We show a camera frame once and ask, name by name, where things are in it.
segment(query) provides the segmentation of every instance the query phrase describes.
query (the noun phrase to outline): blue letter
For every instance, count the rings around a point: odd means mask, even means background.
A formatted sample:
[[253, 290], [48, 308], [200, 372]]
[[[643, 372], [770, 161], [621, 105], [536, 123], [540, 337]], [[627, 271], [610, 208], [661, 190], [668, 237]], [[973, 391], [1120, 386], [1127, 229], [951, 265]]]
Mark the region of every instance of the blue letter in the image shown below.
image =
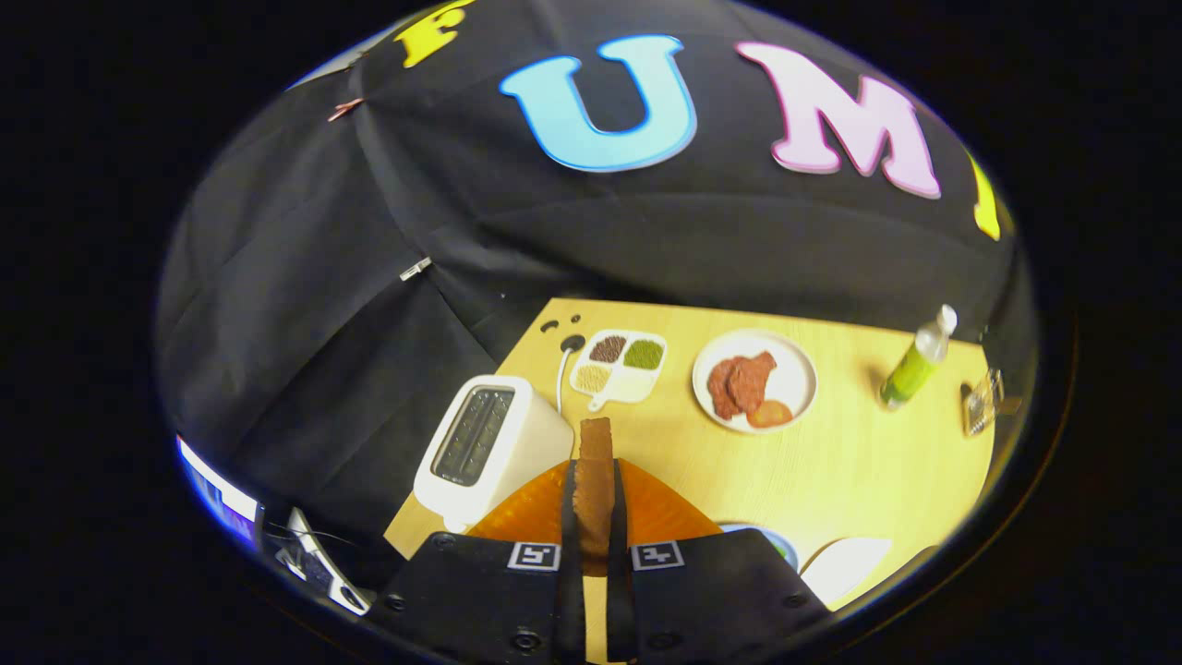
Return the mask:
[[587, 118], [571, 78], [579, 60], [557, 57], [513, 72], [501, 92], [517, 97], [541, 149], [556, 162], [579, 170], [608, 172], [644, 168], [682, 151], [697, 130], [694, 102], [673, 54], [681, 41], [668, 34], [642, 34], [599, 47], [606, 60], [628, 67], [647, 115], [628, 131], [599, 131]]

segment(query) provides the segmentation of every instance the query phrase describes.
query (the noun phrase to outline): plate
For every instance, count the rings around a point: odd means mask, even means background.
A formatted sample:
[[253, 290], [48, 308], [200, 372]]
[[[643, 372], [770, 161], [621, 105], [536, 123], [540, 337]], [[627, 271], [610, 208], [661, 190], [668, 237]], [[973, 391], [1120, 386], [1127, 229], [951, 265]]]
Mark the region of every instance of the plate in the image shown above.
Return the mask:
[[[591, 360], [591, 352], [595, 351], [596, 346], [604, 339], [612, 337], [624, 339], [624, 346], [621, 348], [619, 356], [612, 363]], [[632, 348], [632, 345], [642, 341], [655, 343], [661, 347], [661, 361], [654, 370], [628, 367], [624, 365], [624, 360], [628, 358], [628, 352]], [[587, 403], [587, 411], [591, 413], [602, 410], [609, 402], [637, 404], [645, 400], [652, 392], [657, 378], [661, 377], [661, 370], [664, 369], [667, 358], [669, 358], [669, 344], [661, 335], [654, 334], [654, 332], [605, 328], [596, 332], [591, 340], [583, 347], [583, 352], [574, 363], [574, 367], [571, 369], [567, 383], [576, 392], [591, 397], [591, 402]], [[592, 393], [579, 387], [578, 377], [584, 367], [598, 367], [608, 373], [608, 382], [598, 392]]]
[[787, 539], [775, 532], [756, 527], [755, 524], [745, 524], [741, 522], [723, 522], [719, 524], [719, 528], [727, 534], [742, 529], [755, 529], [772, 542], [772, 547], [774, 547], [775, 552], [784, 556], [784, 560], [788, 562], [788, 566], [791, 566], [793, 571], [800, 573], [800, 559], [797, 556], [797, 548], [792, 547], [792, 543], [790, 543]]
[[[714, 413], [714, 399], [707, 389], [710, 372], [717, 364], [729, 358], [755, 358], [764, 352], [775, 359], [775, 370], [767, 377], [764, 399], [784, 403], [792, 412], [792, 420], [775, 428], [755, 429], [747, 423], [747, 416], [743, 413], [730, 420], [719, 418]], [[694, 385], [694, 397], [707, 416], [723, 428], [747, 435], [767, 435], [792, 426], [808, 413], [808, 408], [817, 398], [817, 369], [808, 354], [779, 332], [758, 327], [733, 330], [706, 345], [694, 361], [690, 380]]]

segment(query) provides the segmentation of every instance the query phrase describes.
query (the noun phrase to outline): lentils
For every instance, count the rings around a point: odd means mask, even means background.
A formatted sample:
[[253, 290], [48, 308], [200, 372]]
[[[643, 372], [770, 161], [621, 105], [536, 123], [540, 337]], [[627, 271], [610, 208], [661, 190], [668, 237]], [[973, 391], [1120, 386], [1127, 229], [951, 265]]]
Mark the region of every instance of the lentils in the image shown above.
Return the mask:
[[664, 347], [661, 345], [649, 340], [637, 340], [628, 348], [628, 354], [624, 356], [624, 366], [656, 370], [661, 367], [662, 356], [664, 356]]
[[611, 371], [606, 367], [585, 365], [579, 369], [579, 374], [574, 378], [574, 385], [578, 386], [580, 391], [598, 393], [604, 386], [608, 385], [609, 377], [611, 377]]
[[595, 346], [593, 350], [591, 350], [591, 360], [599, 363], [616, 363], [616, 359], [619, 358], [619, 352], [624, 351], [624, 343], [625, 340], [618, 335], [604, 338], [598, 345]]

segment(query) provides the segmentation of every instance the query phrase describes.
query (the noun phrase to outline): monitor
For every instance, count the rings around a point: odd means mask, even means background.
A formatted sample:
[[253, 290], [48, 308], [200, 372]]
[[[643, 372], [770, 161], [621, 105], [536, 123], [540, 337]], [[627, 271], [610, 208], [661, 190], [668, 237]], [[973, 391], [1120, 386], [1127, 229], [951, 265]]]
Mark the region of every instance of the monitor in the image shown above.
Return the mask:
[[177, 435], [184, 472], [206, 508], [236, 540], [252, 552], [261, 552], [262, 506], [209, 468]]

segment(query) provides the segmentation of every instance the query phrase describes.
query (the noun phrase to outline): bottle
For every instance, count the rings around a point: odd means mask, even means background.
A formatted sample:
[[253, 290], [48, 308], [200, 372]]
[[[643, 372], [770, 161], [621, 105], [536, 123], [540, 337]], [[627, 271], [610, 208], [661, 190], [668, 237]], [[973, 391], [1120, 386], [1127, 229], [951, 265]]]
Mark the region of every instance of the bottle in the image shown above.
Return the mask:
[[883, 406], [895, 411], [907, 404], [948, 356], [948, 339], [956, 328], [956, 309], [940, 307], [936, 319], [920, 327], [907, 356], [878, 391]]

